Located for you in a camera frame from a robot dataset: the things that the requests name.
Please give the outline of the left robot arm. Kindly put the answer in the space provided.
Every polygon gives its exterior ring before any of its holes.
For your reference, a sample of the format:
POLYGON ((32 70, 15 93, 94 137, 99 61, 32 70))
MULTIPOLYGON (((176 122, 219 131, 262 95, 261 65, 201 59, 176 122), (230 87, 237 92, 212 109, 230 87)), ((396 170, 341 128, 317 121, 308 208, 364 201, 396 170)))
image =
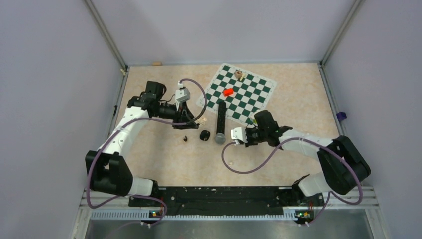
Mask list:
POLYGON ((168 124, 178 130, 199 128, 196 123, 199 116, 194 116, 187 106, 190 99, 190 92, 184 86, 187 81, 185 78, 177 83, 173 104, 162 100, 166 86, 154 81, 147 81, 145 90, 128 101, 111 136, 98 150, 91 150, 86 154, 90 190, 122 197, 140 195, 148 206, 158 203, 160 193, 155 189, 156 182, 133 176, 125 157, 130 153, 141 130, 150 121, 168 124))

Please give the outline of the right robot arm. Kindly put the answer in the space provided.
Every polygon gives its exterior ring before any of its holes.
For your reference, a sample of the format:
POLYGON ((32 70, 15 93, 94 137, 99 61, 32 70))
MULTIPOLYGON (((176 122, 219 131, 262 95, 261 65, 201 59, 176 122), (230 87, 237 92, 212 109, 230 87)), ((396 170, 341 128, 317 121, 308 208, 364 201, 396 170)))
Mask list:
POLYGON ((233 129, 232 140, 245 147, 266 142, 320 163, 320 173, 304 176, 294 183, 292 199, 298 205, 305 205, 313 195, 323 192, 346 195, 371 174, 370 166, 347 136, 327 139, 278 126, 268 110, 257 112, 254 119, 257 121, 254 128, 233 129))

